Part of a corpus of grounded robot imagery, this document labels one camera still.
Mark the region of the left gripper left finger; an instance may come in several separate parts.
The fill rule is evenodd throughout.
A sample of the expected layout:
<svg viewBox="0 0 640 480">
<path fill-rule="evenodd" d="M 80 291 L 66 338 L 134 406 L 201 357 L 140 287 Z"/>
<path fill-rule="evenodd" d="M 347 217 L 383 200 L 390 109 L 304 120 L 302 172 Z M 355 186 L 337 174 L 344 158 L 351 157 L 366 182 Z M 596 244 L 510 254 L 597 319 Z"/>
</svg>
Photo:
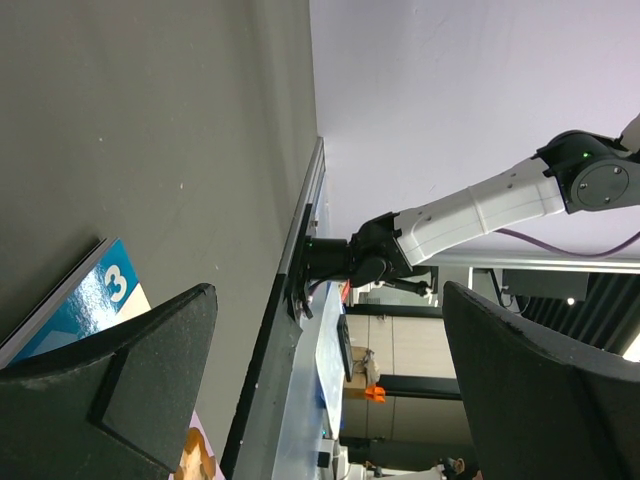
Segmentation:
<svg viewBox="0 0 640 480">
<path fill-rule="evenodd" d="M 4 479 L 166 479 L 217 318 L 213 285 L 1 371 Z"/>
</svg>

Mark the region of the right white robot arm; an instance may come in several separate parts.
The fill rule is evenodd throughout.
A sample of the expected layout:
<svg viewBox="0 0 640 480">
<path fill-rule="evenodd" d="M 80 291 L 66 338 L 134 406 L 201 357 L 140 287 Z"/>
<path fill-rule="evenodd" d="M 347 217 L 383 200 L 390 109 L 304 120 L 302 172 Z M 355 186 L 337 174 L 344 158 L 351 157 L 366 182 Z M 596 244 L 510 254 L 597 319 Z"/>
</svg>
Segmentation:
<svg viewBox="0 0 640 480">
<path fill-rule="evenodd" d="M 295 304 L 307 308 L 321 283 L 383 282 L 427 296 L 423 263 L 451 247 L 548 215 L 639 203 L 639 121 L 616 138 L 564 132 L 514 167 L 425 205 L 365 222 L 351 239 L 305 242 Z"/>
</svg>

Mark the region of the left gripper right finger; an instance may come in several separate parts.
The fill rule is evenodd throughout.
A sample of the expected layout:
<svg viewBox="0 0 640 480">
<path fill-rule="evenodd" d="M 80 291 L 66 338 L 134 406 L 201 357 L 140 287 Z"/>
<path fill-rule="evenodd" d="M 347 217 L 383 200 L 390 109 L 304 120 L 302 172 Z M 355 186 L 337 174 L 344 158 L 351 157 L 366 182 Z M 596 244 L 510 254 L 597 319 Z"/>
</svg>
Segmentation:
<svg viewBox="0 0 640 480">
<path fill-rule="evenodd" d="M 638 478 L 638 363 L 452 281 L 443 319 L 484 478 Z"/>
</svg>

